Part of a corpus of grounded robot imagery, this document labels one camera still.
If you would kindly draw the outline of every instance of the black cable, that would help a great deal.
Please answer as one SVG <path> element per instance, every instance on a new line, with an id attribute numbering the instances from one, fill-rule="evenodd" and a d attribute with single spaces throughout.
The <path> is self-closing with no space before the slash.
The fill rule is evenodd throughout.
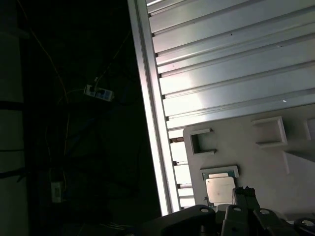
<path id="1" fill-rule="evenodd" d="M 0 152 L 15 152 L 15 151 L 24 151 L 24 149 L 0 149 Z"/>

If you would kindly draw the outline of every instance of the rectangular cutout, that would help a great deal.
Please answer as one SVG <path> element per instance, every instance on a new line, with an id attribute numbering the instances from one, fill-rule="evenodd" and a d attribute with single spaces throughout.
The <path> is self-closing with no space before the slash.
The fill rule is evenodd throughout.
<path id="1" fill-rule="evenodd" d="M 216 139 L 212 129 L 204 129 L 193 132 L 191 135 L 193 154 L 216 153 Z"/>
<path id="2" fill-rule="evenodd" d="M 287 145 L 282 117 L 255 120 L 256 144 L 260 148 L 271 148 Z"/>

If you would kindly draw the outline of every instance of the corrugated metal panel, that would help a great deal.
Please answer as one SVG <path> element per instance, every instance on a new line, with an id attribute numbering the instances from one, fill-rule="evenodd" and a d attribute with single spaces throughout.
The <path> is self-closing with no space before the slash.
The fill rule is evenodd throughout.
<path id="1" fill-rule="evenodd" d="M 148 70 L 159 75 L 169 138 L 200 122 L 314 103 L 314 5 L 148 0 L 150 27 L 142 33 L 153 41 L 154 52 L 147 53 L 155 53 L 156 65 Z M 183 157 L 184 146 L 170 147 L 173 160 Z M 174 173 L 178 184 L 190 183 L 187 165 Z"/>

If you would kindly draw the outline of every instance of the wire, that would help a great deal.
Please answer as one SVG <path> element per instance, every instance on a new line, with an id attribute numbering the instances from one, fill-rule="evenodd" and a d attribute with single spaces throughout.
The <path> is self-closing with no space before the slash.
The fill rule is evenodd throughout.
<path id="1" fill-rule="evenodd" d="M 82 224 L 82 227 L 80 228 L 79 232 L 78 232 L 78 235 L 77 236 L 80 236 L 82 230 L 83 230 L 83 227 L 84 227 L 85 223 Z"/>
<path id="2" fill-rule="evenodd" d="M 16 151 L 24 151 L 24 149 L 2 149 L 0 152 L 16 152 Z"/>
<path id="3" fill-rule="evenodd" d="M 25 10 L 24 10 L 22 4 L 20 3 L 20 0 L 16 0 L 16 1 L 18 2 L 18 4 L 19 4 L 21 10 L 23 11 L 23 14 L 24 14 L 25 19 L 26 19 L 27 21 L 29 21 L 29 18 L 28 18 L 28 16 L 27 16 L 27 14 L 26 14 L 26 12 L 25 12 Z M 30 28 L 31 34 L 32 34 L 33 37 L 36 39 L 36 41 L 38 42 L 39 46 L 42 48 L 42 50 L 44 51 L 44 53 L 45 53 L 46 56 L 48 57 L 48 59 L 49 59 L 51 65 L 53 66 L 53 69 L 54 69 L 54 71 L 55 71 L 55 73 L 56 73 L 56 75 L 57 75 L 57 77 L 58 77 L 58 79 L 59 79 L 59 82 L 60 82 L 62 88 L 63 88 L 63 92 L 64 92 L 65 99 L 66 99 L 67 103 L 69 103 L 69 100 L 68 100 L 68 97 L 67 97 L 67 93 L 66 93 L 66 90 L 65 90 L 65 86 L 64 86 L 63 80 L 62 80 L 62 78 L 61 78 L 61 76 L 60 76 L 60 74 L 59 74 L 59 72 L 58 72 L 58 70 L 57 70 L 57 68 L 56 68 L 56 66 L 55 66 L 55 64 L 54 64 L 54 62 L 53 62 L 51 56 L 50 56 L 49 53 L 46 51 L 46 49 L 43 47 L 42 43 L 39 41 L 39 39 L 37 38 L 36 34 L 35 34 L 34 31 L 31 29 L 31 27 L 29 27 L 29 28 Z"/>
<path id="4" fill-rule="evenodd" d="M 114 226 L 109 226 L 109 225 L 104 225 L 104 224 L 99 224 L 99 225 L 113 229 L 113 230 L 124 230 L 124 228 L 120 228 L 120 227 L 114 227 Z"/>
<path id="5" fill-rule="evenodd" d="M 22 6 L 20 0 L 17 0 L 17 2 L 18 2 L 18 4 L 19 4 L 21 10 L 23 11 L 23 14 L 24 14 L 25 19 L 28 21 L 29 18 L 28 18 L 28 16 L 27 16 L 27 14 L 26 14 L 26 12 L 25 12 L 25 10 L 24 10 L 24 8 L 23 8 L 23 6 Z M 40 40 L 37 38 L 36 34 L 34 33 L 34 31 L 32 30 L 31 27 L 30 27 L 30 32 L 31 32 L 31 34 L 33 35 L 33 37 L 36 39 L 36 41 L 38 42 L 39 46 L 42 48 L 42 50 L 44 51 L 44 53 L 46 54 L 46 56 L 48 57 L 48 59 L 49 59 L 51 65 L 52 65 L 52 67 L 53 67 L 53 69 L 54 69 L 54 71 L 55 71 L 55 73 L 56 73 L 56 75 L 57 75 L 57 77 L 58 77 L 58 79 L 59 79 L 59 82 L 60 82 L 60 84 L 61 84 L 61 86 L 62 86 L 62 88 L 63 88 L 64 97 L 65 97 L 66 103 L 69 103 L 69 99 L 68 99 L 68 96 L 67 96 L 67 92 L 66 92 L 66 90 L 65 90 L 65 86 L 64 86 L 63 80 L 62 80 L 62 78 L 61 78 L 61 76 L 60 76 L 60 74 L 59 74 L 59 72 L 58 72 L 58 70 L 57 70 L 57 68 L 56 68 L 56 66 L 55 66 L 55 64 L 54 64 L 53 59 L 51 58 L 51 56 L 49 55 L 49 53 L 46 51 L 46 49 L 43 47 L 42 43 L 41 43 Z M 67 126 L 66 126 L 66 137 L 65 137 L 65 142 L 64 142 L 64 153 L 66 152 L 67 135 L 68 135 L 68 129 L 69 129 L 69 119 L 70 119 L 70 114 L 68 114 L 68 120 L 67 120 Z"/>
<path id="6" fill-rule="evenodd" d="M 103 76 L 106 74 L 106 72 L 109 70 L 109 68 L 111 67 L 111 65 L 113 64 L 113 61 L 116 59 L 116 57 L 118 56 L 120 50 L 123 48 L 123 45 L 126 43 L 127 39 L 129 38 L 131 34 L 131 30 L 129 30 L 127 36 L 125 37 L 125 39 L 123 40 L 123 42 L 121 43 L 120 47 L 118 48 L 117 52 L 115 53 L 115 55 L 113 56 L 111 62 L 108 64 L 108 66 L 106 67 L 106 69 L 104 70 L 104 72 L 101 74 L 101 76 L 99 76 L 97 78 L 96 84 L 95 84 L 95 88 L 97 88 L 98 82 L 101 80 L 101 78 L 103 78 Z"/>
<path id="7" fill-rule="evenodd" d="M 115 224 L 113 222 L 110 222 L 112 225 L 117 225 L 117 226 L 122 226 L 122 227 L 132 227 L 131 225 L 120 225 L 120 224 Z"/>
<path id="8" fill-rule="evenodd" d="M 66 94 L 68 95 L 68 94 L 73 93 L 73 92 L 84 91 L 84 90 L 85 90 L 84 88 L 74 89 L 74 90 L 68 91 Z M 61 103 L 61 101 L 63 100 L 63 98 L 64 98 L 64 96 L 62 96 L 62 97 L 58 100 L 57 105 L 58 105 L 59 103 Z"/>

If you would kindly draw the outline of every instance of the white panel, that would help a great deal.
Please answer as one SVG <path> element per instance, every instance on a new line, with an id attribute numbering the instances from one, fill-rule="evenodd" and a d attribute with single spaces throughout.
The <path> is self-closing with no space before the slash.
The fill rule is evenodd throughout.
<path id="1" fill-rule="evenodd" d="M 283 47 L 275 45 L 273 50 L 163 77 L 160 78 L 161 91 L 167 94 L 311 61 L 315 59 L 315 50 L 310 50 L 314 47 L 315 39 Z"/>
<path id="2" fill-rule="evenodd" d="M 162 10 L 185 0 L 164 0 L 148 7 L 148 13 Z"/>
<path id="3" fill-rule="evenodd" d="M 208 54 L 202 54 L 200 56 L 195 56 L 192 58 L 188 58 L 185 60 L 167 64 L 167 65 L 159 67 L 158 72 L 165 73 L 168 71 L 180 69 L 180 68 L 187 67 L 190 65 L 195 65 L 195 64 L 206 62 L 206 61 L 223 58 L 232 54 L 242 53 L 242 52 L 252 50 L 252 49 L 257 49 L 257 48 L 262 49 L 261 47 L 264 47 L 264 46 L 265 46 L 264 47 L 265 50 L 269 50 L 271 47 L 274 47 L 274 46 L 280 47 L 283 44 L 287 43 L 283 41 L 293 39 L 301 35 L 311 34 L 312 32 L 314 32 L 314 29 L 315 29 L 315 23 L 308 24 L 302 27 L 296 27 L 293 29 L 285 30 L 285 31 L 278 32 L 272 35 L 268 35 L 266 37 L 259 38 L 251 42 L 245 42 L 243 44 L 238 44 L 231 47 L 224 47 L 224 48 L 215 50 L 214 52 L 210 52 Z"/>
<path id="4" fill-rule="evenodd" d="M 188 165 L 174 166 L 176 183 L 191 183 L 190 172 Z"/>
<path id="5" fill-rule="evenodd" d="M 184 142 L 172 143 L 171 151 L 172 151 L 173 161 L 179 161 L 179 162 L 187 161 L 187 154 L 186 154 Z"/>
<path id="6" fill-rule="evenodd" d="M 168 132 L 168 137 L 170 139 L 174 139 L 174 138 L 181 138 L 183 137 L 183 131 L 184 129 L 176 129 L 176 130 L 171 130 Z"/>
<path id="7" fill-rule="evenodd" d="M 303 25 L 312 23 L 314 22 L 314 18 L 315 10 L 313 8 L 308 8 L 297 14 L 281 17 L 280 19 L 272 20 L 264 24 L 234 30 L 232 34 L 224 33 L 201 42 L 188 44 L 180 49 L 173 49 L 167 53 L 159 53 L 157 57 L 157 64 L 162 65 L 175 60 L 191 58 L 201 53 L 229 47 L 231 45 L 237 45 L 239 43 L 251 43 L 251 40 L 273 35 L 275 33 L 285 33 Z"/>
<path id="8" fill-rule="evenodd" d="M 165 115 L 196 111 L 267 96 L 315 88 L 315 66 L 300 68 L 258 79 L 164 100 Z"/>
<path id="9" fill-rule="evenodd" d="M 193 196 L 193 190 L 192 188 L 180 188 L 178 189 L 178 196 L 179 197 Z"/>
<path id="10" fill-rule="evenodd" d="M 196 205 L 195 199 L 193 197 L 191 198 L 180 198 L 179 199 L 181 207 L 192 207 Z"/>
<path id="11" fill-rule="evenodd" d="M 190 1 L 186 4 L 182 4 L 181 6 L 150 17 L 151 31 L 154 33 L 164 30 L 247 1 L 249 0 Z"/>
<path id="12" fill-rule="evenodd" d="M 293 97 L 290 97 L 288 96 L 288 94 L 285 94 L 280 97 L 277 96 L 276 99 L 268 98 L 260 99 L 254 102 L 249 101 L 248 104 L 242 104 L 241 106 L 237 106 L 237 104 L 234 104 L 233 107 L 228 109 L 216 109 L 216 111 L 207 111 L 194 116 L 183 116 L 180 118 L 173 118 L 167 122 L 167 127 L 173 129 L 206 122 L 209 120 L 218 120 L 245 115 L 252 115 L 256 113 L 303 106 L 312 103 L 315 103 L 315 89 L 294 94 Z"/>
<path id="13" fill-rule="evenodd" d="M 226 11 L 208 19 L 158 34 L 153 38 L 154 49 L 158 53 L 313 5 L 314 0 L 255 1 L 240 9 Z"/>

